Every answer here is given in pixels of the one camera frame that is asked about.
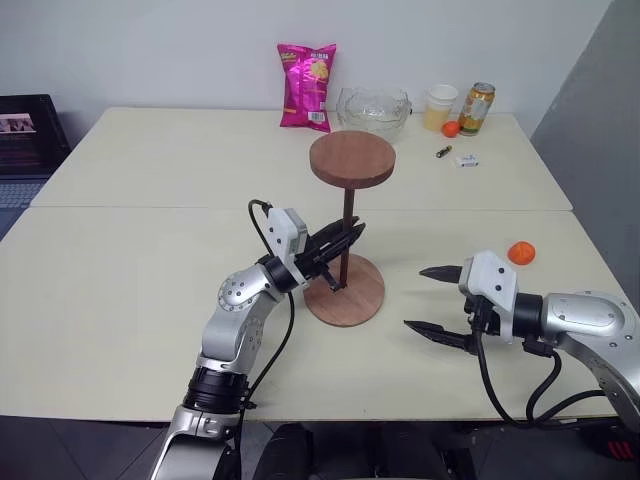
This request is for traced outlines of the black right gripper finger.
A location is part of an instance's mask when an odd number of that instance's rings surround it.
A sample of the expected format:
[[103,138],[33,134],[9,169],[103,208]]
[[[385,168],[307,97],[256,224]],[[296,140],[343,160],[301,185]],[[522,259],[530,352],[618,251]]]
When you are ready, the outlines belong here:
[[439,282],[458,284],[462,270],[463,267],[459,265],[442,265],[424,268],[419,274]]
[[404,324],[435,343],[457,348],[469,354],[476,353],[476,342],[472,334],[450,332],[441,325],[424,321],[405,320]]

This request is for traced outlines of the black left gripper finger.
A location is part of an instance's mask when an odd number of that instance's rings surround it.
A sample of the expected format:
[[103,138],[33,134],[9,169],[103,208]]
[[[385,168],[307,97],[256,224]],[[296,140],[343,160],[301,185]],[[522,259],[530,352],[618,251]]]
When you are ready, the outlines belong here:
[[307,241],[306,249],[345,249],[352,245],[362,234],[362,224],[360,218],[355,216],[351,219],[351,226],[344,228],[344,221],[338,219],[327,224],[322,229],[311,235]]
[[351,225],[347,230],[341,222],[333,222],[320,232],[319,260],[331,261],[346,252],[361,236],[365,223]]

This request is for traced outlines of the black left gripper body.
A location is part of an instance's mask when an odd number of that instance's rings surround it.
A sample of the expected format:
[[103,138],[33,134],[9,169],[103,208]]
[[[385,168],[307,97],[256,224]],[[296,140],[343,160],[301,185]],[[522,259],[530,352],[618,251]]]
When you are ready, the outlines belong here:
[[306,247],[302,254],[297,256],[297,268],[307,281],[322,277],[331,291],[336,292],[343,287],[333,274],[330,273],[329,263],[349,246],[350,240],[347,233],[320,235],[312,237],[310,247]]

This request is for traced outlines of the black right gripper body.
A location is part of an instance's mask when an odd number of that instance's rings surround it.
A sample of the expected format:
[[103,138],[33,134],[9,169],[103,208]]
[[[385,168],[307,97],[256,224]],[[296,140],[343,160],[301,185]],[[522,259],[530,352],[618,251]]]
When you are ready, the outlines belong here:
[[500,335],[500,316],[494,311],[494,305],[483,296],[471,296],[465,300],[464,311],[468,315],[471,333],[466,337],[464,350],[477,353],[476,338],[483,334]]

